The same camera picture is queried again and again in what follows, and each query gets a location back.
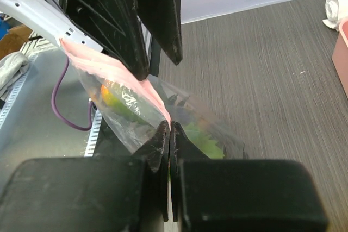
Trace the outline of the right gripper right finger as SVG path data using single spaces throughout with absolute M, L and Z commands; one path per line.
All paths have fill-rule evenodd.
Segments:
M 206 159 L 207 156 L 187 137 L 182 126 L 171 122 L 170 132 L 170 183 L 173 221 L 178 221 L 179 202 L 181 200 L 179 181 L 179 160 Z

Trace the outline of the clear zip top bag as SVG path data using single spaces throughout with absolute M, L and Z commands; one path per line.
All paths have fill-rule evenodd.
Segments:
M 151 136 L 161 121 L 173 121 L 167 111 L 164 98 L 173 94 L 190 95 L 188 107 L 193 111 L 194 124 L 217 140 L 224 159 L 246 159 L 245 144 L 223 124 L 217 116 L 195 95 L 185 92 L 156 76 L 149 75 L 145 80 L 137 80 L 122 62 L 95 51 L 85 45 L 77 44 L 66 38 L 59 40 L 61 48 L 76 70 L 79 80 L 100 111 L 105 121 L 130 152 L 139 149 Z M 131 122 L 108 107 L 101 95 L 104 82 L 112 81 L 131 89 L 138 101 L 130 109 L 139 114 L 146 124 Z

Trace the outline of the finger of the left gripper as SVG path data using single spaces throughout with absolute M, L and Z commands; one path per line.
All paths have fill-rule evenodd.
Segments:
M 169 59 L 183 60 L 181 0 L 137 0 L 138 16 Z
M 137 80 L 149 75 L 149 64 L 135 0 L 59 0 L 69 19 L 120 60 Z

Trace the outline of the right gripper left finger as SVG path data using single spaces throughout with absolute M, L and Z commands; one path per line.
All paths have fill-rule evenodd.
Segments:
M 161 121 L 154 135 L 133 153 L 134 157 L 147 162 L 150 169 L 151 195 L 154 196 L 153 203 L 165 222 L 169 220 L 169 143 L 170 126 L 167 121 Z

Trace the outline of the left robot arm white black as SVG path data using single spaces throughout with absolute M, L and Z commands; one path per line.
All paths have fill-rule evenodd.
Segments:
M 54 45 L 64 37 L 121 61 L 138 80 L 150 74 L 143 28 L 174 64 L 183 59 L 181 0 L 1 0 L 1 11 Z

